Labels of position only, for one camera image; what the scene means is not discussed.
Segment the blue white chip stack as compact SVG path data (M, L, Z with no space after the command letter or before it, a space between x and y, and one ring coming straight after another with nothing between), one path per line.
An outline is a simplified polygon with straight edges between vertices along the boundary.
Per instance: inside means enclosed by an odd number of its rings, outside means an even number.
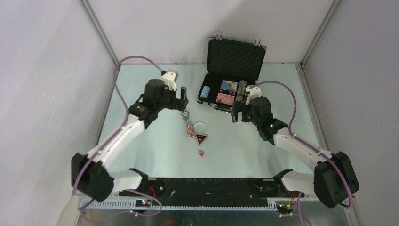
M211 88L209 86L203 86L200 92L200 98L207 99Z

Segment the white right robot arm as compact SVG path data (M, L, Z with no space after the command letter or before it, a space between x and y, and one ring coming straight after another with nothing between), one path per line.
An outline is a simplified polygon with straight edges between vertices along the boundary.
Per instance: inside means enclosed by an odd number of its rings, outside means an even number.
M311 173L300 173L285 169L274 176L274 192L285 197L292 191L315 196L326 207L343 205L359 189L359 182L350 158L343 152L331 153L317 147L293 132L281 120L274 118L271 104L265 97L256 97L248 104L234 101L231 110L232 121L252 123L260 138L282 148L305 164Z

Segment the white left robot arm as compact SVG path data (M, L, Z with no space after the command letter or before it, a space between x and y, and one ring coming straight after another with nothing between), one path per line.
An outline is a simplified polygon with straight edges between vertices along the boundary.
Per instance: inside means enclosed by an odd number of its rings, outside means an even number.
M189 103L186 87L181 87L180 97L176 93L174 80L148 80L144 93L126 108L125 119L115 131L86 154L77 153L72 157L72 194L80 191L98 202L128 189L137 196L147 194L149 184L143 180L144 173L135 169L110 173L109 168L122 151L158 118L159 112L164 109L186 110Z

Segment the dark green chip stack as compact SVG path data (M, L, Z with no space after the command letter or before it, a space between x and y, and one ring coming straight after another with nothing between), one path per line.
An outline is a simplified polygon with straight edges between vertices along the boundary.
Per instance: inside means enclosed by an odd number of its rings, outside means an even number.
M184 121L187 121L187 120L189 120L189 118L190 118L190 113L188 111L183 111L182 112L182 119Z

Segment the red card deck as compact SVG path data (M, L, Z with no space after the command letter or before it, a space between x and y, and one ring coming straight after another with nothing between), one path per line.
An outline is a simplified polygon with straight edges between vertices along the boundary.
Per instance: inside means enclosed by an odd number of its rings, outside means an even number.
M233 96L233 95L218 93L216 102L226 104L226 105L233 105L234 99L235 99L235 96Z

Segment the blue card deck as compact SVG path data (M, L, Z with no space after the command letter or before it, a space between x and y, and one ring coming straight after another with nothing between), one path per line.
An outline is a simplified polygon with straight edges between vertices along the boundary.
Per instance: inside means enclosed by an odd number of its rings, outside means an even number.
M222 80L220 89L224 91L236 92L238 89L238 83L235 81Z

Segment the clear round dealer button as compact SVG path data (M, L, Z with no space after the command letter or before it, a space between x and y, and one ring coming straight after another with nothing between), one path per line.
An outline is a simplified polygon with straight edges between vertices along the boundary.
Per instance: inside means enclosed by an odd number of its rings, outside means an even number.
M197 122L194 124L194 129L198 133L202 133L206 130L206 125L203 122Z

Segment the red white chip roll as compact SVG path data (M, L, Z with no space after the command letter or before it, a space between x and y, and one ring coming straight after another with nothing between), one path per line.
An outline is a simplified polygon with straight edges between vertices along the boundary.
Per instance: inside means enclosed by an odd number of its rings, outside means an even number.
M187 137L189 139L195 139L196 138L196 132L193 124L187 124L186 126L186 131L187 131Z

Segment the black red triangular chip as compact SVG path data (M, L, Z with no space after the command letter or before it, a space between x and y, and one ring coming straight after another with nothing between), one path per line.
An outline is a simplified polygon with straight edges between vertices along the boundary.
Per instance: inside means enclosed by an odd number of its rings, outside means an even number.
M197 140L198 145L201 145L207 138L208 138L208 135L206 135L206 134L196 134L196 140Z

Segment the black aluminium poker case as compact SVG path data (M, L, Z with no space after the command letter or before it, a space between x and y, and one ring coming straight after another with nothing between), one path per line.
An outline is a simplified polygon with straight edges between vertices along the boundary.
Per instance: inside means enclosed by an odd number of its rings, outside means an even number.
M197 95L197 102L215 110L230 112L232 105L216 102L218 93L237 96L236 92L220 89L222 80L235 81L239 84L245 80L253 85L258 80L267 47L260 39L254 43L224 39L221 34L210 37L207 51L207 68L204 80ZM203 86L211 88L207 99L200 98Z

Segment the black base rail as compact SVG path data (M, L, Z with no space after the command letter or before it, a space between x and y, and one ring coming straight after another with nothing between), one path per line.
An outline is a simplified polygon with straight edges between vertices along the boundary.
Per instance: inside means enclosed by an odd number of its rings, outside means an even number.
M268 207L271 198L297 197L270 178L149 178L138 191L163 207Z

